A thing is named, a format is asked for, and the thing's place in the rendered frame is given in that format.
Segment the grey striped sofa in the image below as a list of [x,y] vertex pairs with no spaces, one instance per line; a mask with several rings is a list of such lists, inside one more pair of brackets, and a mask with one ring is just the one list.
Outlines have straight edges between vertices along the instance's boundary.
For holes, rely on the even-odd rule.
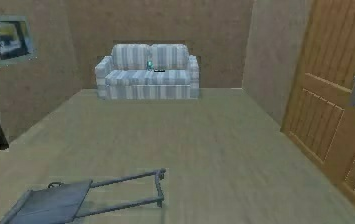
[[[153,70],[147,70],[147,61]],[[116,44],[95,66],[102,99],[198,99],[198,58],[184,44]]]

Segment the brown wooden room door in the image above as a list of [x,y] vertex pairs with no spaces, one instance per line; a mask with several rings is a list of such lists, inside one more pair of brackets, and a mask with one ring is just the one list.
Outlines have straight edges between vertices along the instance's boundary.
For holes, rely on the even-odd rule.
[[355,0],[312,0],[281,131],[355,206]]

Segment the grey framed wall picture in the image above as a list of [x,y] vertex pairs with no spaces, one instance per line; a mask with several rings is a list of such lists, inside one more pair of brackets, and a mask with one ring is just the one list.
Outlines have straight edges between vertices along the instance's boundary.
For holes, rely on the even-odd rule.
[[26,16],[0,15],[0,67],[36,57],[33,36]]

